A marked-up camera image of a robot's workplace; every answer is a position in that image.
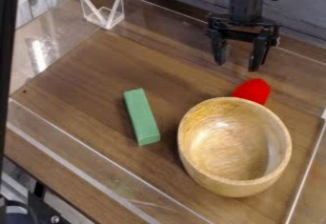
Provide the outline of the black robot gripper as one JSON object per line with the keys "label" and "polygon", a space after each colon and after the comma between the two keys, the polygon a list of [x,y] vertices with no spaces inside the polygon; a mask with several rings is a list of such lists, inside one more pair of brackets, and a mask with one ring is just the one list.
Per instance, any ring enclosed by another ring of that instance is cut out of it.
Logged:
{"label": "black robot gripper", "polygon": [[219,66],[226,63],[230,40],[254,42],[249,71],[258,71],[266,58],[269,46],[279,45],[281,26],[277,21],[263,17],[245,22],[231,20],[227,14],[210,14],[205,34],[211,41],[215,63]]}

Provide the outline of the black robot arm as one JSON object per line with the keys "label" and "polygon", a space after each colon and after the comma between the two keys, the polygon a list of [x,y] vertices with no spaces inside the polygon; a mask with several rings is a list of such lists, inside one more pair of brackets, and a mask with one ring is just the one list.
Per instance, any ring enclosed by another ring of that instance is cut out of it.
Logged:
{"label": "black robot arm", "polygon": [[227,15],[207,16],[205,33],[210,38],[214,61],[218,65],[226,63],[230,40],[254,44],[249,71],[258,71],[265,64],[270,48],[279,45],[282,25],[262,16],[262,6],[263,0],[230,0]]}

